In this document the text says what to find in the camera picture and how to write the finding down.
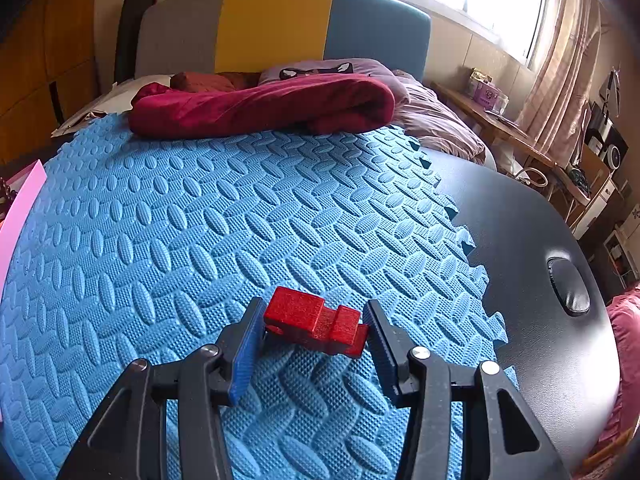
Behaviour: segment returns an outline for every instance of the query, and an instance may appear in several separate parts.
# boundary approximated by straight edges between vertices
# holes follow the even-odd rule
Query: red wooden block
[[[324,306],[323,298],[284,286],[276,288],[264,312],[267,330],[287,341],[353,359],[362,355],[369,330],[359,320],[357,310],[343,305],[332,310]]]

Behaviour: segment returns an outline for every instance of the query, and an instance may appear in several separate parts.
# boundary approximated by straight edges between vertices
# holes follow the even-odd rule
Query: textured mat
[[[46,164],[0,304],[2,444],[26,479],[54,478],[108,388],[137,356],[182,358],[277,285],[335,308],[377,298],[452,362],[494,358],[488,277],[438,176],[401,130],[323,137],[263,132],[148,142],[122,116],[82,130]],[[407,410],[351,361],[267,348],[223,414],[239,479],[383,479]],[[172,479],[177,410],[168,412]],[[460,407],[450,477],[459,476]]]

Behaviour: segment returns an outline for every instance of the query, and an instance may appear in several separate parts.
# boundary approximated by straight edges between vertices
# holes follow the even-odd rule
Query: folded red cloth
[[[389,124],[394,96],[362,74],[296,77],[235,92],[182,92],[151,83],[131,100],[131,131],[201,139],[303,124],[312,134],[370,132]]]

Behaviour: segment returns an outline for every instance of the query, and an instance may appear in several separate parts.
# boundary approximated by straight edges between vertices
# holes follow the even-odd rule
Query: pink box
[[[18,196],[0,224],[0,300],[18,237],[46,179],[42,163],[36,160],[7,181],[11,189],[18,191]]]
[[[500,91],[487,83],[478,83],[476,93],[474,94],[474,101],[479,105],[482,105],[485,110],[493,110],[495,102],[500,96]]]

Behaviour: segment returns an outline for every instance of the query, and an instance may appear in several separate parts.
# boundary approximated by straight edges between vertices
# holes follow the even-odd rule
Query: wooden table
[[[462,95],[460,92],[446,88],[438,83],[432,83],[431,88],[436,92],[441,101],[452,103],[466,115],[471,117],[476,123],[482,126],[480,138],[487,146],[490,146],[495,139],[501,139],[508,142],[516,150],[525,153],[528,157],[540,162],[544,167],[551,170],[555,179],[562,182],[562,185],[571,194],[572,200],[575,200],[583,206],[589,205],[589,197],[580,191],[580,189],[571,181],[569,176],[554,160],[537,150],[533,146],[533,143],[523,135],[523,133],[515,128],[511,128],[507,124],[501,123],[495,117],[487,114],[482,105],[479,105],[466,95]],[[549,190],[546,193],[548,200],[557,189],[556,181],[552,178],[549,183]],[[573,205],[569,208],[569,214],[571,213],[572,208]]]

